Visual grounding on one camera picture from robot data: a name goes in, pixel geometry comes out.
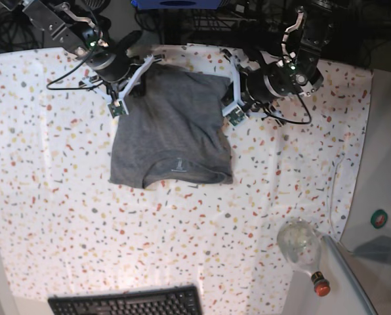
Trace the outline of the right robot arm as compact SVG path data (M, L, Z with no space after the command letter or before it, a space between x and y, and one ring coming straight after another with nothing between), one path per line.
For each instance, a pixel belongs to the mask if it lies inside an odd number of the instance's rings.
M128 33L120 41L110 38L111 22L93 10L90 1L0 1L9 12L20 10L36 28L54 43L86 64L106 87L113 100L127 86L136 71L137 57L127 51L142 36L142 31Z

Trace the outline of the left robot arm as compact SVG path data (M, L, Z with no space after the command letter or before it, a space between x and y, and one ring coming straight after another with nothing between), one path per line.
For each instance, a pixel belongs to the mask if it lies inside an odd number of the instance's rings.
M261 51L246 44L242 47L249 61L258 68L242 66L236 55L222 52L232 66L232 84L222 101L228 106L238 106L243 111L251 108L271 108L271 103L287 96L309 96L317 91L323 76L318 70L322 47L329 42L336 9L332 1L305 1L295 7L296 16L284 29L277 58L266 63Z

